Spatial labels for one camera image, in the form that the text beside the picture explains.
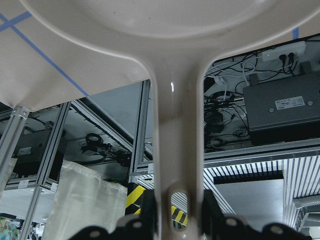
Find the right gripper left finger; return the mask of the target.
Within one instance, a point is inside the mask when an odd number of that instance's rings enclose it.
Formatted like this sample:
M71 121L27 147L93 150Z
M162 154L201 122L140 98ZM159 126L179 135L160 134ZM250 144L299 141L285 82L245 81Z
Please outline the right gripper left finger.
M157 205L153 190L142 194L140 213L121 217L115 230L92 225L73 235L75 240L153 240L157 231Z

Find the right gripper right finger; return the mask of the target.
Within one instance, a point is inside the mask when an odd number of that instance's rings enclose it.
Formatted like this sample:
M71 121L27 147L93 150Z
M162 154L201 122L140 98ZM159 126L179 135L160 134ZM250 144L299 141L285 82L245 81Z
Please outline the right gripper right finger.
M309 240L310 237L281 223L253 229L243 217L224 214L212 191L203 192L201 233L208 240Z

